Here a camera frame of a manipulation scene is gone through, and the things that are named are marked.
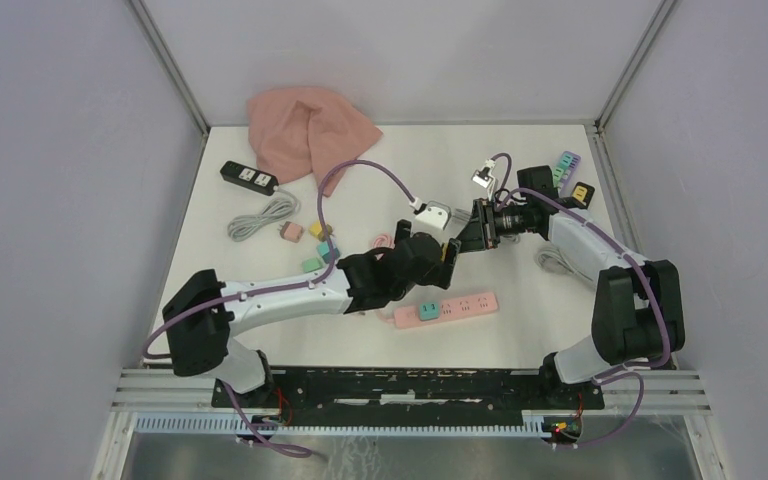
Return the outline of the pink power strip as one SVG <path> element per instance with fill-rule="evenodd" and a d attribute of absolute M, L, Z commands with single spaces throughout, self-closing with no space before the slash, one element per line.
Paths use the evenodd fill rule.
<path fill-rule="evenodd" d="M 436 302 L 441 307 L 441 316 L 437 320 L 419 321 L 418 307 L 421 303 L 416 306 L 396 308 L 393 311 L 392 323 L 397 329 L 411 329 L 489 315 L 499 309 L 497 297 L 493 292 L 449 298 Z"/>

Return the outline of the teal plug adapter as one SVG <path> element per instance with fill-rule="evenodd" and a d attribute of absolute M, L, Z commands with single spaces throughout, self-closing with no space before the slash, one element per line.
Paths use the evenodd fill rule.
<path fill-rule="evenodd" d="M 317 253 L 324 263 L 336 262 L 341 256 L 339 248 L 332 239 L 320 242 L 317 245 Z"/>

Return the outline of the yellow plug adapter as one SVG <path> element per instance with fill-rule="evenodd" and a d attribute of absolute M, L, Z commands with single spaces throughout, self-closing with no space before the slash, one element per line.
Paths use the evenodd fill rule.
<path fill-rule="evenodd" d="M 312 223 L 308 232 L 319 242 L 325 242 L 327 239 L 333 236 L 333 227 L 328 223 L 315 221 Z"/>

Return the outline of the green plug adapter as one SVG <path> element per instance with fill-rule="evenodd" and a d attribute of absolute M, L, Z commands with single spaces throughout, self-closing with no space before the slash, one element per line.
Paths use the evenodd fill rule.
<path fill-rule="evenodd" d="M 325 267 L 325 262 L 320 257 L 311 257 L 302 261 L 301 268 L 304 273 L 315 272 Z"/>

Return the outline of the pink plug adapter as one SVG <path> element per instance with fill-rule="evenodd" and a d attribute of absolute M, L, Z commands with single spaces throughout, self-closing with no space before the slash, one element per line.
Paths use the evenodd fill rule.
<path fill-rule="evenodd" d="M 279 228 L 280 237 L 292 243 L 299 243 L 304 233 L 303 226 L 291 221 L 284 222 Z"/>

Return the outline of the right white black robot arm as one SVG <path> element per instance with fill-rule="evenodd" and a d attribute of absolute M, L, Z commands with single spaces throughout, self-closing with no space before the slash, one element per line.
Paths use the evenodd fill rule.
<path fill-rule="evenodd" d="M 537 382 L 540 400 L 562 408 L 578 383 L 605 383 L 634 368 L 658 368 L 685 342 L 679 274 L 667 261 L 653 261 L 603 230 L 586 197 L 560 195 L 548 166 L 518 171 L 519 186 L 498 190 L 495 161 L 472 176 L 485 197 L 473 202 L 457 238 L 464 253 L 495 249 L 504 236 L 533 233 L 560 254 L 595 290 L 589 334 L 547 356 Z"/>

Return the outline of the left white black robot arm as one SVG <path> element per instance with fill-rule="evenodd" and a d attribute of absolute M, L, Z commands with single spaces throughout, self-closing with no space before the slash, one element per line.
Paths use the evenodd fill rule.
<path fill-rule="evenodd" d="M 221 282 L 199 271 L 162 310 L 173 373 L 207 375 L 227 384 L 251 406 L 267 404 L 275 382 L 266 355 L 237 341 L 261 326 L 313 315 L 379 310 L 415 286 L 447 289 L 462 243 L 438 242 L 402 221 L 391 248 L 340 258 L 324 269 L 283 281 Z"/>

